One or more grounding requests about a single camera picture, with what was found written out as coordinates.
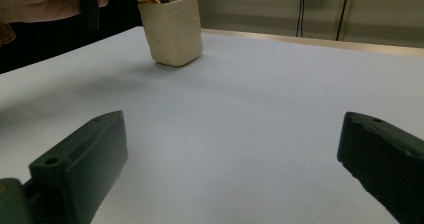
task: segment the pen holder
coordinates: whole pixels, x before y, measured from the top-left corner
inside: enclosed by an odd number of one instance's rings
[[[197,0],[142,3],[138,7],[153,60],[181,67],[202,54]]]

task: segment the pencil cup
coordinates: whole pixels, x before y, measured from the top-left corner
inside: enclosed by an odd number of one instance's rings
[[[180,67],[202,54],[197,0],[142,3],[138,7],[153,60]]]

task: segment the table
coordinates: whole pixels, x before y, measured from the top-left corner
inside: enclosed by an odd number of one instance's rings
[[[424,58],[203,34],[183,68],[137,27],[0,75],[0,176],[123,110],[129,160],[93,224],[396,223],[337,161],[344,114],[424,138]]]

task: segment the hand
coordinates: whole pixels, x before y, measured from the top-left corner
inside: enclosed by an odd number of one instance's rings
[[[100,7],[108,0],[97,0]],[[80,13],[79,0],[0,0],[0,22],[42,22]]]

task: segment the finger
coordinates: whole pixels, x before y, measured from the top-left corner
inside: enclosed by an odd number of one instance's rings
[[[97,0],[99,7],[105,7],[108,2],[109,2],[109,0]]]

